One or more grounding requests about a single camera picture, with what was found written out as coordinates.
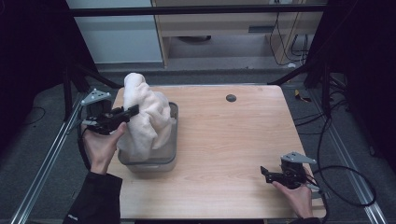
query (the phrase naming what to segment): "metal pole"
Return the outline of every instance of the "metal pole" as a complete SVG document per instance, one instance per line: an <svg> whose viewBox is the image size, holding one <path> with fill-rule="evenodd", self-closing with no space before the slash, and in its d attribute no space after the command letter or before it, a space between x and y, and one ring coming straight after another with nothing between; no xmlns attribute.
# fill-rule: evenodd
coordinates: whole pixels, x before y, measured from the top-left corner
<svg viewBox="0 0 396 224"><path fill-rule="evenodd" d="M214 13L265 13L265 12L318 12L339 10L345 5L327 4L290 4L290 5L232 5L232 6L193 6L193 7L115 7L115 8L76 8L51 10L45 13L73 17L105 16L143 16L176 14L214 14Z"/></svg>

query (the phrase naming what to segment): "white cabinet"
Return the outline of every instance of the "white cabinet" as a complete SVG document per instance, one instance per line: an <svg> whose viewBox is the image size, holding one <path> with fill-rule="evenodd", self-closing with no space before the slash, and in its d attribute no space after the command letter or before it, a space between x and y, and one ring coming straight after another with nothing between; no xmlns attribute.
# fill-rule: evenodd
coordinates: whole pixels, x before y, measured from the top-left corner
<svg viewBox="0 0 396 224"><path fill-rule="evenodd" d="M151 7L149 0L67 0L70 8ZM129 63L162 63L153 16L75 17L99 67Z"/></svg>

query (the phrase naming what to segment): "floor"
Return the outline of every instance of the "floor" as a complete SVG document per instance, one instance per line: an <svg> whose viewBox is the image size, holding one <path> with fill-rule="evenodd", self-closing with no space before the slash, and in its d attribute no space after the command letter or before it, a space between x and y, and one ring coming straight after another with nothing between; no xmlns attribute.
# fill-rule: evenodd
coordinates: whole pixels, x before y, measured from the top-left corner
<svg viewBox="0 0 396 224"><path fill-rule="evenodd" d="M302 39L298 40L295 49L300 49L302 43ZM208 41L199 38L174 38L172 46L167 67L131 68L130 72L142 73L150 85L265 84L283 77L292 67L302 63L300 57L294 56L296 61L291 64L276 64L263 35L212 36ZM121 83L127 74L125 72L103 75ZM303 80L304 74L282 86L296 124L310 120L320 113L320 87L306 90L302 86ZM100 90L116 93L93 79L89 81ZM303 98L309 99L297 99L295 90ZM62 91L62 86L56 86L37 95L35 107L26 119L26 125L14 139L10 153L1 160L0 223L8 223L21 204L47 156L51 143L61 129L64 113ZM334 94L332 98L332 104L344 99L342 94ZM377 196L375 205L356 207L340 200L323 185L332 196L328 200L328 223L396 223L396 214L392 209L396 207L396 199L391 197L396 188L396 175L383 159L370 156L369 146L353 116L347 112L347 105L334 108L332 126L326 129L319 146L319 133L323 124L324 119L319 117L297 127L306 155L316 158L320 148L323 166L348 164L358 169L374 183ZM47 182L31 210L30 223L59 223L75 199L86 173L76 150L75 139L75 132L71 132L64 141ZM324 174L331 186L337 192L344 192L346 195L343 195L349 200L357 203L370 201L370 193L367 193L366 185L361 183L364 181L359 177L338 170L328 170ZM287 223L287 220L269 220L269 223Z"/></svg>

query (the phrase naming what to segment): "wooden table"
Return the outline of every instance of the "wooden table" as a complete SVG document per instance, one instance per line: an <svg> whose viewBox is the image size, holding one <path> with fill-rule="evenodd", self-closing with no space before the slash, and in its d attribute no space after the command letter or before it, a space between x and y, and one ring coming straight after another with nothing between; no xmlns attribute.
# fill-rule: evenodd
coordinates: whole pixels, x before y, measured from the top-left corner
<svg viewBox="0 0 396 224"><path fill-rule="evenodd" d="M117 156L109 173L123 179L121 218L287 218L285 197L265 183L260 166L281 172L280 156L304 154L278 86L163 86L178 105L177 165L134 174ZM226 100L228 94L236 101ZM122 106L123 89L114 106ZM325 215L321 199L314 214Z"/></svg>

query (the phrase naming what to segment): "small black hole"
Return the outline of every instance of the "small black hole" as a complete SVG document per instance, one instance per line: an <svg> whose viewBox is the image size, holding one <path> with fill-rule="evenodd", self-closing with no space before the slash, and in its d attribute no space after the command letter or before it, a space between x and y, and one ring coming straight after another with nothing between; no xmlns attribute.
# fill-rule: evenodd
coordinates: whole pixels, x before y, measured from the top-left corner
<svg viewBox="0 0 396 224"><path fill-rule="evenodd" d="M226 99L228 102L235 102L235 101L236 101L236 96L235 96L235 95L232 95L232 94L228 94L228 95L225 97L225 99Z"/></svg>

